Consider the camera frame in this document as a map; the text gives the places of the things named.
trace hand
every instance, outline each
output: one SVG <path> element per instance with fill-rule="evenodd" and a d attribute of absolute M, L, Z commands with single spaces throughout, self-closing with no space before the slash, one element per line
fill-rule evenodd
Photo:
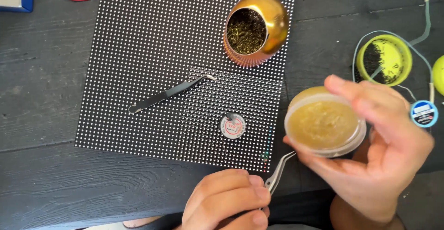
<path fill-rule="evenodd" d="M 257 175 L 248 175 L 241 169 L 213 173 L 197 184 L 186 203 L 179 229 L 265 230 L 269 216 L 266 206 L 270 200 L 270 192 Z M 226 220 L 246 210 L 252 211 L 234 220 Z"/>
<path fill-rule="evenodd" d="M 373 124 L 370 144 L 361 146 L 354 160 L 326 159 L 293 147 L 305 165 L 363 216 L 389 222 L 400 193 L 424 164 L 434 140 L 410 121 L 410 105 L 395 90 L 368 81 L 357 84 L 335 75 L 327 77 L 324 85 L 331 93 L 345 97 L 359 116 Z M 287 137 L 284 142 L 290 144 Z"/>

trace blue roll of tape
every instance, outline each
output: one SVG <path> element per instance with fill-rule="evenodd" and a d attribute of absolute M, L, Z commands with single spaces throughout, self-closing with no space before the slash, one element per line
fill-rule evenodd
<path fill-rule="evenodd" d="M 438 108 L 429 101 L 415 102 L 410 109 L 410 118 L 419 127 L 431 127 L 438 120 Z"/>

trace dark wooden table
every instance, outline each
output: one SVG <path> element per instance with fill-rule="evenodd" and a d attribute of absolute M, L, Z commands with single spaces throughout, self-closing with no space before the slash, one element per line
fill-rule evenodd
<path fill-rule="evenodd" d="M 442 1 L 431 0 L 431 34 L 417 46 L 432 63 L 444 54 Z M 0 229 L 74 229 L 179 212 L 201 178 L 219 170 L 74 147 L 98 3 L 35 0 L 33 13 L 0 13 Z M 289 100 L 329 74 L 351 79 L 352 52 L 370 31 L 385 29 L 407 40 L 421 35 L 422 4 L 296 0 L 274 163 L 289 151 L 281 142 Z M 403 85 L 427 99 L 428 82 L 425 64 L 414 56 Z M 421 172 L 444 170 L 443 129 L 439 119 L 437 147 Z M 296 159 L 284 176 L 277 195 L 327 187 Z"/>

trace spool label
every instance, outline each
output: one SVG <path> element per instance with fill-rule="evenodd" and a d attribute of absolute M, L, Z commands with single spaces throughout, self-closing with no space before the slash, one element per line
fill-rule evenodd
<path fill-rule="evenodd" d="M 419 127 L 428 128 L 438 120 L 438 109 L 429 101 L 418 101 L 412 105 L 410 118 Z"/>
<path fill-rule="evenodd" d="M 228 139 L 237 139 L 244 134 L 246 123 L 244 118 L 239 114 L 229 114 L 225 114 L 220 120 L 220 131 Z"/>

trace clear plastic container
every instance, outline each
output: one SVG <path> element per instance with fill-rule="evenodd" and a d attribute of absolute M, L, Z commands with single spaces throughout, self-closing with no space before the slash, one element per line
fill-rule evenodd
<path fill-rule="evenodd" d="M 350 103 L 323 86 L 299 93 L 290 103 L 284 125 L 293 145 L 327 158 L 356 149 L 367 131 L 365 119 Z"/>

